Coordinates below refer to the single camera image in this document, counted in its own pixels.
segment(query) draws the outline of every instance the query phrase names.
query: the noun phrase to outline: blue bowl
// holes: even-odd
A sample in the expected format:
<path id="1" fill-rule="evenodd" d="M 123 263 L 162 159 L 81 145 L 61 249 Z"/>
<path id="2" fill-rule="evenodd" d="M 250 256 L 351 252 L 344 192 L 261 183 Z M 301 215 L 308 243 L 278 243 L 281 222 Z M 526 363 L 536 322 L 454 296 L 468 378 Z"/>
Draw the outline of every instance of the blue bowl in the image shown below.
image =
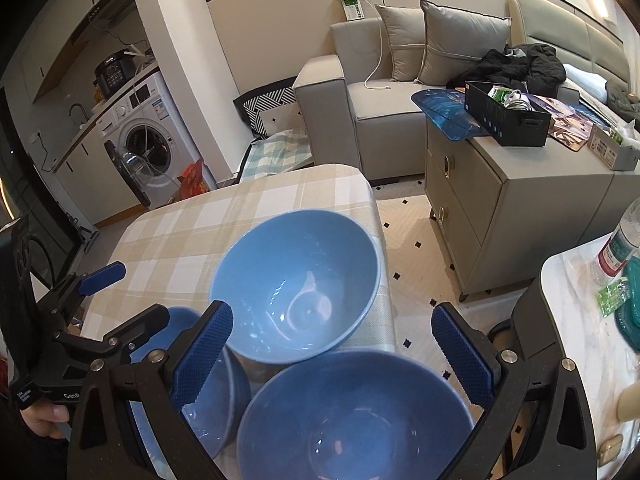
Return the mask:
<path id="1" fill-rule="evenodd" d="M 169 314 L 167 327 L 133 352 L 132 362 L 142 361 L 156 348 L 167 350 L 178 334 L 191 328 L 200 317 L 196 311 L 181 306 L 169 308 Z M 242 414 L 250 400 L 249 380 L 242 366 L 229 350 L 223 348 L 196 401 L 182 408 L 182 414 L 210 457 L 215 458 L 236 437 Z M 140 436 L 156 469 L 165 468 L 164 456 L 142 404 L 132 402 L 131 406 Z"/>
<path id="2" fill-rule="evenodd" d="M 286 365 L 350 336 L 373 304 L 380 252 L 356 222 L 327 210 L 285 213 L 231 247 L 209 300 L 234 313 L 228 346 L 253 361 Z"/>
<path id="3" fill-rule="evenodd" d="M 421 364 L 340 350 L 283 370 L 238 431 L 242 480 L 435 480 L 473 428 L 463 401 Z"/>

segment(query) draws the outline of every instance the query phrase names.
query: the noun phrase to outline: kitchen counter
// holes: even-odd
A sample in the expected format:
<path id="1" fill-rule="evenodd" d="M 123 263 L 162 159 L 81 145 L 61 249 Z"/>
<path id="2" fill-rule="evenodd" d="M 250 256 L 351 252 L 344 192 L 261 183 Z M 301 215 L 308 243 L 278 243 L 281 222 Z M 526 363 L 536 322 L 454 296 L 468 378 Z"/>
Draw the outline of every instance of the kitchen counter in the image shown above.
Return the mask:
<path id="1" fill-rule="evenodd" d="M 83 124 L 84 128 L 78 131 L 76 136 L 71 140 L 67 149 L 63 152 L 62 156 L 59 159 L 54 161 L 54 165 L 52 168 L 53 173 L 57 173 L 60 167 L 65 163 L 67 157 L 71 154 L 71 152 L 78 147 L 78 145 L 84 140 L 84 138 L 89 134 L 89 132 L 96 125 L 98 119 L 102 117 L 105 111 L 111 107 L 117 100 L 119 100 L 124 94 L 126 94 L 129 90 L 131 90 L 135 84 L 139 81 L 143 80 L 150 74 L 158 72 L 160 67 L 158 66 L 158 62 L 154 61 L 150 63 L 148 66 L 144 67 L 140 73 L 133 78 L 131 81 L 127 82 L 120 90 L 118 90 L 113 96 L 111 96 L 107 101 L 105 101 L 89 118 L 89 120 Z"/>

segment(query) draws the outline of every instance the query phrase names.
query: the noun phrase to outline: kitchen faucet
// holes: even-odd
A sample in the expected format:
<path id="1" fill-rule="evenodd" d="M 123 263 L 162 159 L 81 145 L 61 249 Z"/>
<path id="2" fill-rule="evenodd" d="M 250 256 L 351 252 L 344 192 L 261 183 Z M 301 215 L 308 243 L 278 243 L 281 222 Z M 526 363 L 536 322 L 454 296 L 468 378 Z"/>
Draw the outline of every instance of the kitchen faucet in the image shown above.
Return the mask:
<path id="1" fill-rule="evenodd" d="M 71 105 L 71 108 L 69 108 L 69 117 L 71 117 L 71 112 L 74 110 L 76 106 L 79 106 L 80 109 L 82 110 L 82 114 L 84 115 L 84 122 L 87 123 L 89 121 L 89 116 L 86 114 L 84 107 L 80 103 L 73 103 Z"/>

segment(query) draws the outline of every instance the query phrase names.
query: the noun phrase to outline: black jacket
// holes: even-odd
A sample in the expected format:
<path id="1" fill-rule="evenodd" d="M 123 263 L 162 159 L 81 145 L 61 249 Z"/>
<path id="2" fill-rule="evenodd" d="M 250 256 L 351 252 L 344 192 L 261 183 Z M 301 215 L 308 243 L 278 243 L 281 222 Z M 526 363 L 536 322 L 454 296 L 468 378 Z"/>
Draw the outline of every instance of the black jacket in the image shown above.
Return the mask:
<path id="1" fill-rule="evenodd" d="M 566 72 L 556 57 L 556 50 L 543 43 L 522 44 L 514 48 L 523 50 L 526 57 L 511 57 L 491 49 L 473 68 L 449 81 L 447 88 L 463 87 L 465 81 L 484 81 L 555 98 L 558 87 L 566 80 Z"/>

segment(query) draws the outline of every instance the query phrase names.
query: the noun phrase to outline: metal screw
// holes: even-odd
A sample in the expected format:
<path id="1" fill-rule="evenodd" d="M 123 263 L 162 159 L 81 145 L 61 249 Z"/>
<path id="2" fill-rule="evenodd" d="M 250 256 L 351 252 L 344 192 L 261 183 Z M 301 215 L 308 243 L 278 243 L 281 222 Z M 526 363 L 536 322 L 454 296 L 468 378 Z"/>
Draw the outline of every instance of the metal screw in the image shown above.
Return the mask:
<path id="1" fill-rule="evenodd" d="M 92 372 L 97 372 L 98 370 L 102 370 L 103 366 L 104 366 L 104 361 L 102 359 L 96 359 L 92 361 L 90 368 Z"/>
<path id="2" fill-rule="evenodd" d="M 518 360 L 518 354 L 513 350 L 503 350 L 500 354 L 502 360 L 509 364 L 514 364 Z"/>
<path id="3" fill-rule="evenodd" d="M 162 359 L 164 359 L 164 350 L 161 350 L 161 349 L 152 350 L 151 352 L 149 352 L 149 355 L 147 356 L 147 358 L 152 363 L 159 363 L 160 361 L 162 361 Z"/>
<path id="4" fill-rule="evenodd" d="M 569 372 L 573 372 L 575 370 L 575 363 L 568 357 L 565 357 L 564 359 L 562 359 L 562 368 Z"/>

